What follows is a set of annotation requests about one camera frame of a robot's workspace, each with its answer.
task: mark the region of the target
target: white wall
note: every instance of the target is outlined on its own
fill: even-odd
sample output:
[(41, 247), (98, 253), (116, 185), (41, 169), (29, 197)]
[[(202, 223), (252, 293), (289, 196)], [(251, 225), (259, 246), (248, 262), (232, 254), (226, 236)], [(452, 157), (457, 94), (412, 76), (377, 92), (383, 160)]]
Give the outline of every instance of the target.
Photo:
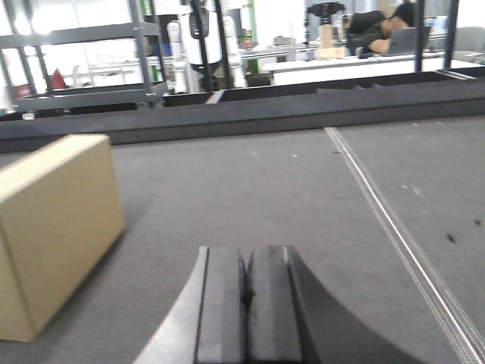
[(485, 27), (485, 2), (460, 0), (457, 27)]
[(292, 36), (297, 42), (305, 38), (303, 0), (256, 0), (255, 17), (261, 46), (271, 46), (275, 36)]

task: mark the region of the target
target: gray carpet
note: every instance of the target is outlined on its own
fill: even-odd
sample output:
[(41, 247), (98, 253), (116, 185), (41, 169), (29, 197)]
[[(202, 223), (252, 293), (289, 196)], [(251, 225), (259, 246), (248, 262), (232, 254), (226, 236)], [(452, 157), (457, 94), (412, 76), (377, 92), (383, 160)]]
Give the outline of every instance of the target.
[[(344, 136), (365, 146), (381, 128), (392, 127)], [(0, 155), (0, 165), (18, 156)], [(177, 298), (198, 246), (237, 246), (248, 256), (266, 244), (294, 245), (339, 302), (399, 349), (458, 363), (322, 130), (116, 146), (114, 160), (126, 234), (38, 340), (0, 342), (1, 364), (131, 363)], [(378, 183), (396, 173), (376, 171)], [(406, 206), (399, 211), (414, 209)]]
[(342, 133), (485, 335), (485, 118)]

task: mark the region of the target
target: metal shelf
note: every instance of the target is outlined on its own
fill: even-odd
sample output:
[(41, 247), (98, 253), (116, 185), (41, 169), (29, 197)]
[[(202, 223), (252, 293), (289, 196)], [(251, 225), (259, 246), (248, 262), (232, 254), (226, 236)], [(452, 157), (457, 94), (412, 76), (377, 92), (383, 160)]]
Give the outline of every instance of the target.
[[(3, 0), (13, 34), (8, 36), (0, 36), (0, 62), (2, 63), (2, 70), (5, 74), (8, 91), (12, 99), (14, 110), (18, 113), (23, 113), (28, 111), (49, 110), (55, 108), (63, 109), (86, 106), (96, 107), (99, 105), (113, 105), (122, 103), (136, 103), (153, 106), (157, 101), (159, 101), (164, 93), (167, 92), (163, 59), (161, 56), (158, 58), (163, 81), (152, 82), (150, 79), (147, 53), (143, 38), (146, 36), (157, 36), (160, 49), (162, 49), (160, 24), (157, 17), (155, 17), (154, 23), (142, 21), (142, 12), (139, 0), (127, 1), (130, 7), (131, 17), (133, 19), (131, 23), (55, 30), (49, 34), (32, 33), (30, 35), (21, 35), (17, 31), (14, 24), (15, 11), (12, 0)], [(154, 12), (155, 3), (153, 0), (149, 0), (149, 4), (152, 12)], [(32, 30), (33, 12), (30, 0), (24, 0), (23, 6), (25, 7), (28, 21), (30, 23), (30, 29)], [(138, 64), (142, 71), (142, 83), (94, 87), (90, 89), (52, 89), (52, 83), (45, 67), (44, 55), (40, 48), (41, 46), (126, 38), (132, 38), (135, 40), (137, 53), (139, 56)], [(47, 85), (47, 92), (44, 94), (38, 94), (33, 84), (30, 66), (28, 64), (27, 57), (24, 54), (24, 47), (28, 46), (36, 48), (36, 54), (42, 68), (42, 75)], [(11, 81), (10, 74), (8, 73), (7, 63), (2, 52), (3, 49), (17, 49), (19, 51), (20, 57), (23, 60), (23, 70), (27, 76), (27, 80), (29, 81), (30, 93), (32, 94), (31, 96), (25, 98), (17, 97), (16, 89)]]

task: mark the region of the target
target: black metal frame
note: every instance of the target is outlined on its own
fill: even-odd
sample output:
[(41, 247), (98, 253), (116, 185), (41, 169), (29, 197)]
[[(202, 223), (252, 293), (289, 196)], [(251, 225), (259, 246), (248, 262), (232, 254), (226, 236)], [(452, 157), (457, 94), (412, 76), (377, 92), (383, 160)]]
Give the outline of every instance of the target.
[(424, 0), (418, 0), (416, 3), (416, 53), (415, 53), (415, 72), (423, 70), (423, 51), (424, 51)]
[(452, 66), (453, 51), (455, 49), (456, 21), (458, 19), (459, 0), (450, 0), (448, 13), (448, 33), (446, 36), (446, 50), (443, 68)]
[(226, 31), (224, 29), (221, 0), (214, 0), (214, 3), (217, 13), (217, 25), (219, 26), (219, 38), (221, 39), (222, 64), (224, 66), (224, 78), (226, 79), (226, 88), (233, 89), (234, 84), (230, 76), (229, 58), (227, 57)]
[[(359, 88), (350, 86), (355, 81)], [(70, 133), (106, 133), (113, 144), (125, 144), (485, 113), (485, 76), (459, 80), (434, 72), (402, 74), (330, 81), (313, 85), (313, 93), (290, 93), (288, 86), (262, 87), (262, 92), (270, 96), (281, 88), (283, 96), (266, 99), (225, 102), (224, 93), (254, 92), (227, 90), (213, 104), (5, 121), (0, 152), (33, 150)], [(208, 94), (203, 96), (200, 102), (207, 101)]]

